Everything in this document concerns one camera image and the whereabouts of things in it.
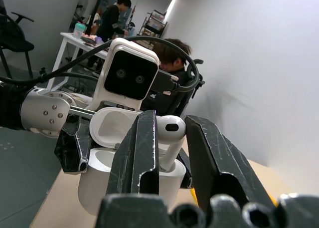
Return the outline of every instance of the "black cable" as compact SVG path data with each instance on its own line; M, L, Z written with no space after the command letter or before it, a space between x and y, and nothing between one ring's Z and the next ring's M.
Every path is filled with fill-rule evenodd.
M175 44L167 41L167 40L163 40L161 38L158 38L158 37L150 37L150 36L133 36L133 37L127 37L126 40L128 41L155 41L155 42L160 42L160 43L163 43L167 46L170 46L172 48L174 48L175 50L177 50L181 55L183 55L183 57L189 62L189 64L192 66L193 68L193 72L194 72L194 75L195 75L195 79L194 79L194 82L189 85L189 86L180 86L176 89L176 91L178 92L189 92L189 91L192 91L193 89L196 88L196 86L198 85L199 83L199 72L198 72L198 68L196 66L196 64L194 63L194 61L190 58L190 56L185 52L183 51L180 47L176 46ZM43 81L47 81L53 77L57 77L59 76L60 74L62 74L63 72L69 70L70 68L74 67L75 65L77 65L78 63L82 62L83 60L93 56L94 54L110 47L111 43L112 43L113 40L109 40L107 41L106 43L103 43L101 44L100 46L92 49L91 51L85 53L84 55L76 58L75 60L71 61L70 63L68 63L67 65L59 68L58 70L52 72L52 73L49 73L47 75L44 75L42 77L39 77L39 78L36 78L36 79L31 79L31 80L25 80L25 81L21 81L21 80L13 80L13 79L10 79L10 78L6 78L6 77L0 77L0 81L2 82L6 82L6 83L10 83L10 84L14 84L14 85L25 85L25 86L28 86L28 85L36 85L37 83L41 83Z
M83 75L83 74L79 74L79 73L74 73L74 72L63 72L60 75L58 75L57 77L77 77L77 78L84 78L84 79L95 81L95 82L97 82L99 80L96 77L91 77L91 76L87 76L87 75Z

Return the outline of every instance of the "white table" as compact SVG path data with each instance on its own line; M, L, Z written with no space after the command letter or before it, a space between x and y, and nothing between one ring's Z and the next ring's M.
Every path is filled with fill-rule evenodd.
M65 50L66 45L68 43L72 44L72 45L74 45L76 47L75 51L74 51L74 54L73 54L73 57L72 57L72 61L77 58L80 49L82 49L84 51L90 51L90 50L92 50L94 48L94 47L85 45L85 42L83 40L73 37L73 35L71 33L62 32L61 35L63 36L63 41L62 41L58 56L56 57L56 61L55 61L55 64L54 64L54 67L53 67L52 71L55 71L55 70L59 69L59 66L61 64L61 60L62 60L62 57L63 57L64 50ZM108 55L107 51L104 51L104 50L102 50L102 51L100 51L99 53L96 54L96 56L101 58L101 59L105 59L107 55ZM59 89L62 85L67 83L68 79L69 79L69 77L65 77L65 79L62 82L60 82L59 84L57 84L57 85L55 85L53 87L54 78L52 78L52 79L49 80L47 89L50 90L50 91L55 91L55 90Z

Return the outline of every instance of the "man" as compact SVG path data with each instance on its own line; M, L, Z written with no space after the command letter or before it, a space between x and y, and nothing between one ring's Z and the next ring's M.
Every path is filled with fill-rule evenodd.
M118 27L121 12L128 10L132 5L131 0L118 0L115 5L110 6L102 15L102 24L98 28L96 35L101 37L104 42L112 39L114 33L124 34ZM93 67L98 57L92 56L88 59L88 67Z
M180 40L172 38L168 38L166 40L180 47L188 55L191 54L191 47ZM178 77L178 83L181 86L185 86L189 82L187 73L185 71L186 59L182 57L175 49L162 43L157 43L154 46L153 51L159 57L161 70ZM174 102L176 96L176 92L172 92L170 96L167 96L150 91L142 103L141 110L146 111L154 109L157 111L157 115L166 115L166 111Z

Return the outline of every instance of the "earbud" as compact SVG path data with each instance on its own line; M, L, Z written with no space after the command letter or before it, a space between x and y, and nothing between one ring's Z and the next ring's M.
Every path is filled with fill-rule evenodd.
M158 118L159 143L170 145L165 155L159 160L159 167L169 171L175 162L184 143L186 124L176 116L163 116Z

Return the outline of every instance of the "white camera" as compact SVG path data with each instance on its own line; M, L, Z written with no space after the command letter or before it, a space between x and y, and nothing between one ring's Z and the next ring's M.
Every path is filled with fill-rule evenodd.
M109 48L93 100L87 107L96 111L109 101L139 110L159 70L157 55L140 45L116 38Z

